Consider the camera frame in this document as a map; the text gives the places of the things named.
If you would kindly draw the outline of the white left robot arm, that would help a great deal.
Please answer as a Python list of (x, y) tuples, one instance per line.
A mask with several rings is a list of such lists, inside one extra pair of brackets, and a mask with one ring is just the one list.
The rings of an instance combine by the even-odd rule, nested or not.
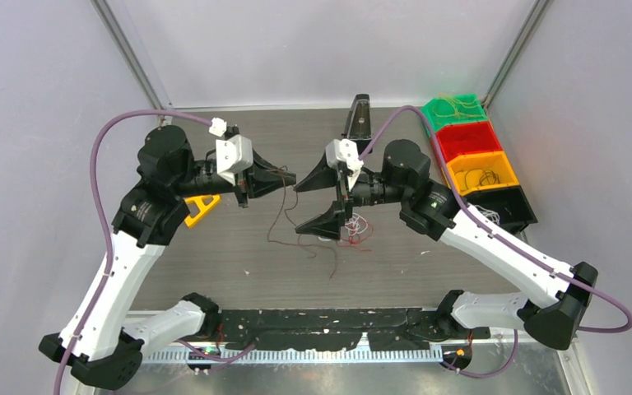
[(183, 337), (208, 341), (217, 336), (220, 309), (197, 293), (140, 323), (124, 324), (146, 275), (188, 217), (187, 199), (232, 193), (246, 207), (249, 199), (296, 182), (293, 173), (258, 155), (237, 128), (204, 160), (195, 159), (182, 128), (155, 128), (137, 158), (139, 182), (111, 221), (95, 280), (68, 325), (39, 344), (41, 353), (64, 363), (90, 388), (120, 389), (145, 356)]

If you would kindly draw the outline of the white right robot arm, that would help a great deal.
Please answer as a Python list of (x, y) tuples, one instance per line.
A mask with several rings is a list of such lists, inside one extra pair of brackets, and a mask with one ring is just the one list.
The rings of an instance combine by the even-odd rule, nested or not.
[(475, 258), (515, 285), (513, 294), (450, 291), (439, 305), (437, 327), (459, 337), (479, 327), (524, 331), (555, 350), (572, 342), (590, 302), (597, 270), (569, 265), (525, 244), (453, 191), (430, 177), (430, 158), (412, 141), (387, 144), (378, 172), (364, 167), (354, 142), (331, 141), (316, 167), (295, 190), (334, 188), (335, 200), (320, 216), (296, 227), (300, 235), (339, 237), (357, 207), (397, 203), (408, 228)]

